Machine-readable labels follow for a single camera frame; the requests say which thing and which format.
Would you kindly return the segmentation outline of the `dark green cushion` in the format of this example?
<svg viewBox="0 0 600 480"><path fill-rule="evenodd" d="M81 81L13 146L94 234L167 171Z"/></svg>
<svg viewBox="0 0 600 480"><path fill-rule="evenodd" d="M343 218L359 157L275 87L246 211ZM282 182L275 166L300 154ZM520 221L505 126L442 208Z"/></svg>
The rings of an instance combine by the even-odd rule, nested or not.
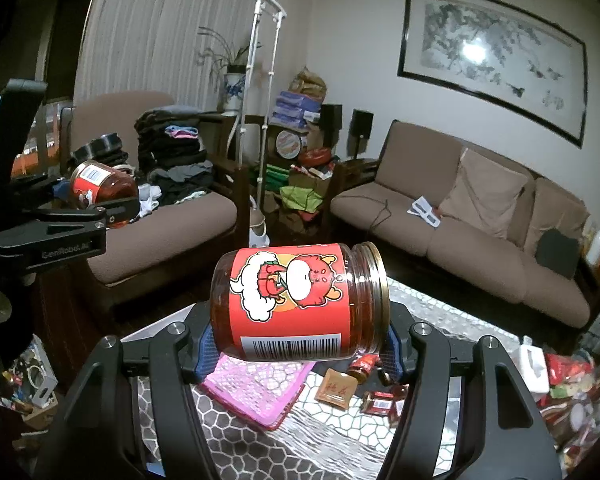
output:
<svg viewBox="0 0 600 480"><path fill-rule="evenodd" d="M545 266L571 280L580 258L580 243L576 238L565 236L558 229L550 229L539 239L534 256L540 266Z"/></svg>

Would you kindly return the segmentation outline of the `red sauce jar cartoon label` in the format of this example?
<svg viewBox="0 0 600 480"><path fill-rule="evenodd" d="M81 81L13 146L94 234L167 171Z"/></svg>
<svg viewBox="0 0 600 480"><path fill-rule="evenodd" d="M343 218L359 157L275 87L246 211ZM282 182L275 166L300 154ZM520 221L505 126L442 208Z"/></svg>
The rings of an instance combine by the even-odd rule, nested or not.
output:
<svg viewBox="0 0 600 480"><path fill-rule="evenodd" d="M121 170L87 160L73 170L69 181L70 203L80 209L104 208L107 226L124 226L140 212L137 184Z"/></svg>

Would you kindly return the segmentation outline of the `red sauce jar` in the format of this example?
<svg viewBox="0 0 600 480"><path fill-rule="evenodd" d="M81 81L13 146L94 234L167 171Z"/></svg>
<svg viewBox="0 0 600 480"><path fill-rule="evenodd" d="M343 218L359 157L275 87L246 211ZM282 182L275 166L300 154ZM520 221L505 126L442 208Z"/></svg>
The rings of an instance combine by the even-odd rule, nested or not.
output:
<svg viewBox="0 0 600 480"><path fill-rule="evenodd" d="M362 354L357 356L347 368L347 374L356 379L359 385L368 381L373 370L381 362L378 354Z"/></svg>

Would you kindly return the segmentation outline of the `tan sofa cushion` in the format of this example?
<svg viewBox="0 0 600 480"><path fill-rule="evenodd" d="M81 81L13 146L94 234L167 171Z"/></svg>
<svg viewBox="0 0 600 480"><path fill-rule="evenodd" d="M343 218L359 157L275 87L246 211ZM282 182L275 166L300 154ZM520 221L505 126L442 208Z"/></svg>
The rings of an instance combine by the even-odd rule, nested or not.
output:
<svg viewBox="0 0 600 480"><path fill-rule="evenodd" d="M439 212L483 233L505 238L518 196L528 180L524 174L465 148L454 184L442 200Z"/></svg>

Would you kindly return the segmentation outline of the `pink plastic basket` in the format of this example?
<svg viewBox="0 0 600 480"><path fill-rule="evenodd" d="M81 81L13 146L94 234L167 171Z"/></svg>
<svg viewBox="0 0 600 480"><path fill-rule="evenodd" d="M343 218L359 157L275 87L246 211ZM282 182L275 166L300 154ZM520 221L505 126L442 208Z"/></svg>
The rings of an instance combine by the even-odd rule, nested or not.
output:
<svg viewBox="0 0 600 480"><path fill-rule="evenodd" d="M222 354L201 387L250 424L277 429L304 389L314 362L247 362Z"/></svg>

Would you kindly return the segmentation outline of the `framed ink painting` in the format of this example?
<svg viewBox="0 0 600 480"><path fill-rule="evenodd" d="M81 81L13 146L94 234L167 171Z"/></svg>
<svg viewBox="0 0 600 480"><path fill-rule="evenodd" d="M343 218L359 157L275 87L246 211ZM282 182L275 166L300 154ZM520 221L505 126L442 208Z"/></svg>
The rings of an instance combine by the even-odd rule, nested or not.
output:
<svg viewBox="0 0 600 480"><path fill-rule="evenodd" d="M398 74L524 116L575 146L588 111L585 43L501 0L405 0Z"/></svg>

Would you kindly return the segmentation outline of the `papers on sofa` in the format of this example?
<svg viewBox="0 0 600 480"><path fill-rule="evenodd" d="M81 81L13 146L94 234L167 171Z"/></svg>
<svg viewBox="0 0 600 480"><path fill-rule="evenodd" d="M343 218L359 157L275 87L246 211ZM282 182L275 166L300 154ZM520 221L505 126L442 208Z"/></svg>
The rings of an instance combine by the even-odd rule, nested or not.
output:
<svg viewBox="0 0 600 480"><path fill-rule="evenodd" d="M407 209L407 213L424 220L428 226L437 229L440 226L441 220L434 211L434 207L430 205L424 196L420 196Z"/></svg>

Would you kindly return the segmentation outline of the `white garment steamer stand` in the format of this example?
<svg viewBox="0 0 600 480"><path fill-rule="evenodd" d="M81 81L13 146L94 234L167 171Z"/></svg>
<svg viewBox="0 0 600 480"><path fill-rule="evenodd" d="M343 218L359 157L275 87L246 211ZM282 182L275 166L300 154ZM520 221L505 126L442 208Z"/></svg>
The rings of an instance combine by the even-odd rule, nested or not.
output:
<svg viewBox="0 0 600 480"><path fill-rule="evenodd" d="M236 162L247 176L247 246L264 247L266 232L262 200L265 191L265 152L270 125L273 84L280 30L287 11L278 0L253 0L244 76L244 92L235 136ZM258 133L258 157L253 169L245 163L246 134Z"/></svg>

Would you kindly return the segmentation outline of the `brown three-seat sofa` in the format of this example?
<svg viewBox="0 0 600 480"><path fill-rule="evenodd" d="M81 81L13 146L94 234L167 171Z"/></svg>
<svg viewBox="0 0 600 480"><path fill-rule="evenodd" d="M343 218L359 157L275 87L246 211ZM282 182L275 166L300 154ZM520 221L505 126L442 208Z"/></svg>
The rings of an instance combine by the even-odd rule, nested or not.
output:
<svg viewBox="0 0 600 480"><path fill-rule="evenodd" d="M450 217L439 206L454 184L465 148L529 178L518 196L505 238ZM407 213L424 196L441 223L437 229ZM541 236L558 229L581 235L588 221L583 200L519 162L455 136L393 122L376 160L350 160L335 167L328 188L328 224L333 240L346 235L396 248L400 266L415 275L417 288L447 302L467 294L473 306L518 318L538 312L561 326L582 328L592 308L577 280L540 266Z"/></svg>

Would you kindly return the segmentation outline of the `red sauce jar barcode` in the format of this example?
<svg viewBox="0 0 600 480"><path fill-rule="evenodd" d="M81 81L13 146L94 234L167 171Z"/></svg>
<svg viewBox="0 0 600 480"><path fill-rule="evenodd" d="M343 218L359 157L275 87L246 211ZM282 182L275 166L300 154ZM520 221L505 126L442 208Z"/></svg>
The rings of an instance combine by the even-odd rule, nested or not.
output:
<svg viewBox="0 0 600 480"><path fill-rule="evenodd" d="M242 248L216 264L216 348L251 362L309 362L380 351L389 331L387 274L371 242Z"/></svg>

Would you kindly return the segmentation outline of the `brown tea packet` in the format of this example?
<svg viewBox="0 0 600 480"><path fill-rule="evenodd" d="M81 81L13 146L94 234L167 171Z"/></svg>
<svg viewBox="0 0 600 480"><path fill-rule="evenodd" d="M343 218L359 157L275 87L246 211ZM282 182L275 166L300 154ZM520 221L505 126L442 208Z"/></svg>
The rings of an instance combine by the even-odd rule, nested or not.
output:
<svg viewBox="0 0 600 480"><path fill-rule="evenodd" d="M356 388L358 388L358 381L353 376L329 368L318 387L315 400L332 408L347 411Z"/></svg>

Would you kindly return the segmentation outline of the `white tissue box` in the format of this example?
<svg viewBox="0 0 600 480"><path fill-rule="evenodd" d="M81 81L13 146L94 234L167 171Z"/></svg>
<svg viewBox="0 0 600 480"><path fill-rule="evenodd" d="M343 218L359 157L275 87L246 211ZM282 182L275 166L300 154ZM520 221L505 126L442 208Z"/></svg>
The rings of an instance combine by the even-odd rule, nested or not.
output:
<svg viewBox="0 0 600 480"><path fill-rule="evenodd" d="M550 392L550 378L543 350L535 346L528 336L513 354L513 361L528 390L539 400Z"/></svg>

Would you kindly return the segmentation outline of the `pile of folded clothes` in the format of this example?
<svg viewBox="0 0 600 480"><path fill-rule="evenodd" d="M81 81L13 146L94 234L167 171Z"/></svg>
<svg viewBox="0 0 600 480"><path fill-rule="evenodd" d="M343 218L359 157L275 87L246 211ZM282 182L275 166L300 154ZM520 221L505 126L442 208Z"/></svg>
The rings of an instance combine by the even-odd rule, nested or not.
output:
<svg viewBox="0 0 600 480"><path fill-rule="evenodd" d="M160 206L193 200L210 191L212 162L199 132L201 112L186 105L151 108L137 119L138 174L158 186Z"/></svg>

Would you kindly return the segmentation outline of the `potted plant blue vase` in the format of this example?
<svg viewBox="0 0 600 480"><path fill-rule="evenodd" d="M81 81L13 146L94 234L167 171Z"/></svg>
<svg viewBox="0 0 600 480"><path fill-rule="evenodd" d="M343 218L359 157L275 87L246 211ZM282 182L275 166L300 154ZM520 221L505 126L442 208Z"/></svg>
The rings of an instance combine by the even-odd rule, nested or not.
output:
<svg viewBox="0 0 600 480"><path fill-rule="evenodd" d="M219 91L222 113L239 115L244 100L250 43L236 47L208 26L199 26L197 36L202 40L202 47L196 53L196 64L210 70L210 80Z"/></svg>

